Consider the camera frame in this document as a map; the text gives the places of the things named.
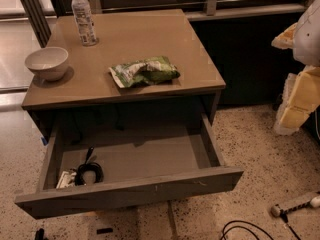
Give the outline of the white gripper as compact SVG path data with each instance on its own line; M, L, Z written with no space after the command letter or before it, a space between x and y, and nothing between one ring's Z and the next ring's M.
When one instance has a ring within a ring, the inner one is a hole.
M294 23L276 36L271 45L292 49L296 61L306 66L285 80L282 103L276 114L274 131L291 135L307 121L320 105L320 0L314 0Z

